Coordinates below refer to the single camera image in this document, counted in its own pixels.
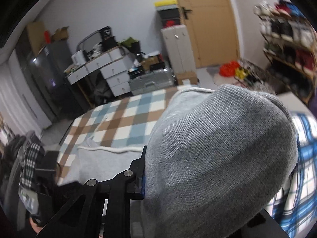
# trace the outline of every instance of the white cord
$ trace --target white cord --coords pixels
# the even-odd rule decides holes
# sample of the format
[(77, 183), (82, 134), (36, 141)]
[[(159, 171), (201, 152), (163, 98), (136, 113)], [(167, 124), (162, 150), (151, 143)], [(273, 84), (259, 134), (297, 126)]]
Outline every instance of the white cord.
[(174, 98), (177, 97), (178, 95), (185, 93), (185, 92), (189, 92), (189, 91), (204, 92), (204, 93), (213, 93), (214, 92), (213, 89), (207, 89), (207, 88), (201, 88), (201, 87), (189, 87), (189, 88), (185, 88), (185, 89), (180, 90), (177, 93), (175, 93), (174, 96), (171, 98), (169, 103), (171, 103), (174, 100)]
[(110, 148), (110, 147), (84, 147), (84, 146), (79, 146), (77, 149), (85, 149), (85, 150), (90, 150), (90, 151), (96, 151), (96, 150), (104, 150), (112, 153), (124, 153), (124, 152), (142, 152), (143, 148), (138, 148), (138, 147), (124, 147), (124, 148)]

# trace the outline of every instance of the blue plaid shirt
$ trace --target blue plaid shirt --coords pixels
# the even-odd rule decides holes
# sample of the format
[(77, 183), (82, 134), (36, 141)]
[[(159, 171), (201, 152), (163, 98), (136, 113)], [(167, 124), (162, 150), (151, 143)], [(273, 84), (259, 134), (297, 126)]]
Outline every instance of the blue plaid shirt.
[(292, 117), (297, 130), (298, 163), (265, 208), (291, 238), (317, 217), (317, 121), (302, 113)]

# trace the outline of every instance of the yellow lid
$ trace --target yellow lid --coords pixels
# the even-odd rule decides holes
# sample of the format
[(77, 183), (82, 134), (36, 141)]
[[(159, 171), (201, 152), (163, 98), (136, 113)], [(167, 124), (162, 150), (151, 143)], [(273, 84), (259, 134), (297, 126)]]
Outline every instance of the yellow lid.
[(162, 0), (162, 1), (158, 1), (154, 3), (155, 7), (172, 5), (172, 4), (178, 4), (177, 0)]

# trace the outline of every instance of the cardboard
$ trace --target cardboard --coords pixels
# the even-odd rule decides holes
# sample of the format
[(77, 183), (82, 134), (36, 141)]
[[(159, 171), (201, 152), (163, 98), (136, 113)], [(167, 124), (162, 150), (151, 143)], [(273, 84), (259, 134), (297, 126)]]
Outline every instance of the cardboard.
[(198, 79), (195, 72), (184, 72), (176, 74), (176, 78), (179, 85), (197, 85)]
[(150, 70), (150, 66), (153, 64), (159, 63), (159, 59), (157, 56), (149, 57), (148, 59), (145, 59), (141, 62), (141, 65), (143, 66), (145, 71)]
[(28, 33), (33, 54), (36, 57), (39, 54), (39, 51), (46, 45), (44, 23), (42, 21), (31, 22), (26, 25), (26, 31)]
[(52, 41), (59, 41), (59, 40), (66, 40), (69, 38), (68, 27), (62, 27), (55, 31), (55, 33), (52, 35)]

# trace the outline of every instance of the desk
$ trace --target desk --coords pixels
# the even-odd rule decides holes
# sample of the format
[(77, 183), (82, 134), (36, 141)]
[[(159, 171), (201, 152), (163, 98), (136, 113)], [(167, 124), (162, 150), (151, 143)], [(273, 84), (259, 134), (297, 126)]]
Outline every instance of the desk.
[(115, 47), (77, 68), (75, 72), (67, 76), (67, 79), (71, 85), (75, 83), (78, 85), (84, 97), (93, 108), (87, 94), (84, 92), (78, 81), (92, 72), (100, 70), (104, 79), (107, 80), (114, 96), (120, 96), (130, 92), (128, 83), (130, 77), (128, 75), (128, 70), (133, 66), (133, 61), (129, 55), (123, 54), (120, 47)]

